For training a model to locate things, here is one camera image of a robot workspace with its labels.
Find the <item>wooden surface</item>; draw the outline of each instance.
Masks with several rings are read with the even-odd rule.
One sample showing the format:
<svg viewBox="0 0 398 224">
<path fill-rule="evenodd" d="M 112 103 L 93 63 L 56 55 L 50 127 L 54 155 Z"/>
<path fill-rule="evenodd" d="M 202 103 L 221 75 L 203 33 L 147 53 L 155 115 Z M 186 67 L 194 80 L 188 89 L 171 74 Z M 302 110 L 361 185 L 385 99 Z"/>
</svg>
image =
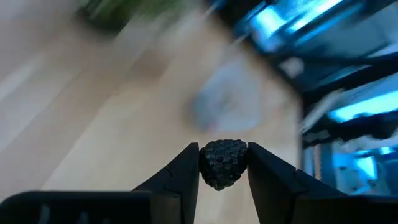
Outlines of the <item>wooden surface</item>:
<svg viewBox="0 0 398 224">
<path fill-rule="evenodd" d="M 197 10 L 159 35 L 133 22 L 115 39 L 71 21 L 57 38 L 0 80 L 0 198 L 32 189 L 131 190 L 190 142 L 254 141 L 299 163 L 297 96 L 249 49 L 247 75 L 261 84 L 263 122 L 209 134 L 190 123 L 188 102 L 225 61 L 231 42 Z M 244 174 L 216 192 L 200 181 L 196 223 L 258 223 Z"/>
</svg>

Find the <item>blurry green object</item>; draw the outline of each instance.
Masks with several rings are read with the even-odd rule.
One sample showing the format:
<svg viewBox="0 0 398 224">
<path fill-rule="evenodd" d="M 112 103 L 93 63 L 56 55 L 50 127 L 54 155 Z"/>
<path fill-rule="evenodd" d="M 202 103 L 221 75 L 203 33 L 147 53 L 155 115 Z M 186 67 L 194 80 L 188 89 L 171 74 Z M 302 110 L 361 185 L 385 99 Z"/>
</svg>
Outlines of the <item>blurry green object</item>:
<svg viewBox="0 0 398 224">
<path fill-rule="evenodd" d="M 80 14 L 95 27 L 119 32 L 133 16 L 155 19 L 178 10 L 184 0 L 84 0 Z"/>
</svg>

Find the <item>blurry gray object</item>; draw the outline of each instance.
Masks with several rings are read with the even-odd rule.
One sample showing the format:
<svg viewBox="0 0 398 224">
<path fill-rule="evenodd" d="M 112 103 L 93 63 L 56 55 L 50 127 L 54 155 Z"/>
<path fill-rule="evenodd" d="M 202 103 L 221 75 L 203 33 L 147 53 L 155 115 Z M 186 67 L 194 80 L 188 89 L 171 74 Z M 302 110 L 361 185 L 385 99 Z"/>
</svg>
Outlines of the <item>blurry gray object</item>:
<svg viewBox="0 0 398 224">
<path fill-rule="evenodd" d="M 222 64 L 193 101 L 196 126 L 202 131 L 245 131 L 260 122 L 260 84 L 247 74 L 246 59 Z"/>
</svg>

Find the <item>bumpy black sphere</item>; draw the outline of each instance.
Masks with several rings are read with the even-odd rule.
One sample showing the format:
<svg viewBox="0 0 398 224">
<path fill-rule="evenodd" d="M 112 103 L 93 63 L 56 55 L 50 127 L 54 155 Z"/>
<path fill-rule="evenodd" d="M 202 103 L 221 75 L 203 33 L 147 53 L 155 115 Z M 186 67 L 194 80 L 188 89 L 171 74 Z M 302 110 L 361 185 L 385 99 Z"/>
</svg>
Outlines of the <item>bumpy black sphere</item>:
<svg viewBox="0 0 398 224">
<path fill-rule="evenodd" d="M 217 140 L 200 149 L 199 170 L 205 182 L 216 190 L 232 186 L 248 166 L 245 142 Z"/>
</svg>

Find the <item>black textured ball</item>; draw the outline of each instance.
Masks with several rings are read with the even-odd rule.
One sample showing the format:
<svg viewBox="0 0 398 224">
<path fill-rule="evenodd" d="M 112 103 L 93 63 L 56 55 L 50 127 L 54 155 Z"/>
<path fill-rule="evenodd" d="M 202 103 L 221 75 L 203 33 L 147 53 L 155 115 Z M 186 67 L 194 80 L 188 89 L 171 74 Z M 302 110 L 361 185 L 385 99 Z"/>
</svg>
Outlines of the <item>black textured ball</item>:
<svg viewBox="0 0 398 224">
<path fill-rule="evenodd" d="M 245 142 L 217 140 L 200 149 L 199 170 L 205 182 L 216 190 L 232 186 L 246 170 Z"/>
</svg>

